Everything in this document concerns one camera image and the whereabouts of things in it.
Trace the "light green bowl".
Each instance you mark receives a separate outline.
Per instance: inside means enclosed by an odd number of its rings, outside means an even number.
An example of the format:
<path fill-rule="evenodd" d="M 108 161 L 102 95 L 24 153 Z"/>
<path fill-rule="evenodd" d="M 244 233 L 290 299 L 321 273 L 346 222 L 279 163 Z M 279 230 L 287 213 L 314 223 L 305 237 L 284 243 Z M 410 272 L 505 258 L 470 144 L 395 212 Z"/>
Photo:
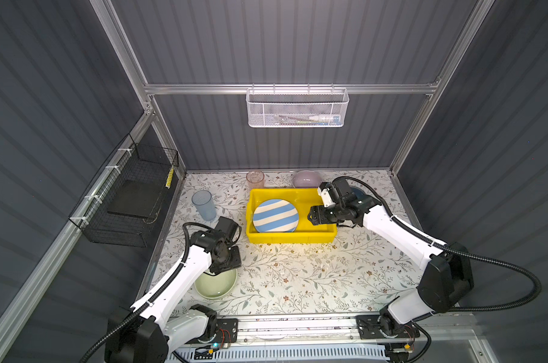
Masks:
<path fill-rule="evenodd" d="M 236 269 L 219 275 L 202 274 L 194 283 L 195 290 L 204 299 L 221 299 L 232 291 L 238 278 Z"/>

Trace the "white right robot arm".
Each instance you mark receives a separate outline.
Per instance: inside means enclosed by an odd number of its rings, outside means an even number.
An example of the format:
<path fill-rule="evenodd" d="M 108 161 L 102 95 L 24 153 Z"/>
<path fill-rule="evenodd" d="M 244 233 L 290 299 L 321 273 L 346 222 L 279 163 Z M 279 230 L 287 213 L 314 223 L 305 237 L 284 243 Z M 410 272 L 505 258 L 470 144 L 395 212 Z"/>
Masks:
<path fill-rule="evenodd" d="M 402 221 L 374 190 L 358 196 L 350 181 L 366 184 L 353 177 L 338 177 L 318 187 L 322 204 L 310 208 L 313 225 L 337 225 L 350 221 L 379 235 L 404 253 L 422 272 L 419 285 L 382 308 L 379 322 L 395 329 L 433 313 L 449 312 L 474 286 L 470 261 L 446 252 L 446 243 Z"/>

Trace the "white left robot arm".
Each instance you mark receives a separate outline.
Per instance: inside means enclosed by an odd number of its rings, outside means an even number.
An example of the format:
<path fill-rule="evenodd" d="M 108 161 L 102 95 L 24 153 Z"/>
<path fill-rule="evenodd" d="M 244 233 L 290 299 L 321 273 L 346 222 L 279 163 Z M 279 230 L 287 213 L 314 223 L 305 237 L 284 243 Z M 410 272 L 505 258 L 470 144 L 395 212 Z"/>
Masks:
<path fill-rule="evenodd" d="M 195 227 L 194 233 L 188 228 Z M 242 264 L 236 243 L 237 222 L 220 217 L 215 227 L 186 222 L 185 250 L 175 266 L 128 309 L 113 314 L 104 343 L 107 362 L 163 362 L 191 340 L 210 342 L 218 329 L 217 314 L 196 304 L 183 316 L 173 311 L 201 275 L 233 272 Z"/>

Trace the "yellow plastic bin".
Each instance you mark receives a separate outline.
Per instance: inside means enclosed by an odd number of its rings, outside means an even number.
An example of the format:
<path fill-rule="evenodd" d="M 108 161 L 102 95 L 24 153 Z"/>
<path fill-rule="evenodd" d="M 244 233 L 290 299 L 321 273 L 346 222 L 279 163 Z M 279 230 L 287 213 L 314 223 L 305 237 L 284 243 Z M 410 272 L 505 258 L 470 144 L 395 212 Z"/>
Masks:
<path fill-rule="evenodd" d="M 264 201 L 283 199 L 292 203 L 298 210 L 300 221 L 293 232 L 259 233 L 253 225 L 254 210 Z M 322 204 L 315 188 L 263 188 L 254 189 L 246 211 L 246 235 L 253 244 L 326 244 L 337 236 L 336 225 L 314 226 L 308 219 L 310 208 Z"/>

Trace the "pink plastic cup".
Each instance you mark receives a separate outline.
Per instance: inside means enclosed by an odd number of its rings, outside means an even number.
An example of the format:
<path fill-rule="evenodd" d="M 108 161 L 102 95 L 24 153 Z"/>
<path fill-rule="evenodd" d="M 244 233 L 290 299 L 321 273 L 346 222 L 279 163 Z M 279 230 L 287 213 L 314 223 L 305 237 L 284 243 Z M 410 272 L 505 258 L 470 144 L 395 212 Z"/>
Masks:
<path fill-rule="evenodd" d="M 249 189 L 262 189 L 265 187 L 266 176 L 260 170 L 251 170 L 246 174 Z"/>

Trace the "pink ceramic bowl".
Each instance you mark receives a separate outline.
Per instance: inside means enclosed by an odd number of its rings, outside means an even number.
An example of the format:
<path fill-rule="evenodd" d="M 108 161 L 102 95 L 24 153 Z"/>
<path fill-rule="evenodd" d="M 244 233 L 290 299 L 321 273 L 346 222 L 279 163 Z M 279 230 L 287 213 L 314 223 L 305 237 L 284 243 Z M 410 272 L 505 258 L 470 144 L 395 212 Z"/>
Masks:
<path fill-rule="evenodd" d="M 322 177 L 315 171 L 301 170 L 293 175 L 292 184 L 295 188 L 318 188 Z"/>

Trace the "blue glazed ceramic bowl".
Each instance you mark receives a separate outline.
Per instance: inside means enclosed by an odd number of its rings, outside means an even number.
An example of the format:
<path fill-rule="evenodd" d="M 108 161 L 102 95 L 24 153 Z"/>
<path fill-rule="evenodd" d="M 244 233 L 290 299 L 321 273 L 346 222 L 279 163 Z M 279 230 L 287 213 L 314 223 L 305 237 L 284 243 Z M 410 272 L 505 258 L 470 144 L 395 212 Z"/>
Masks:
<path fill-rule="evenodd" d="M 351 190 L 352 190 L 352 193 L 355 195 L 357 201 L 364 201 L 364 199 L 366 199 L 367 197 L 366 193 L 360 188 L 351 186 Z"/>

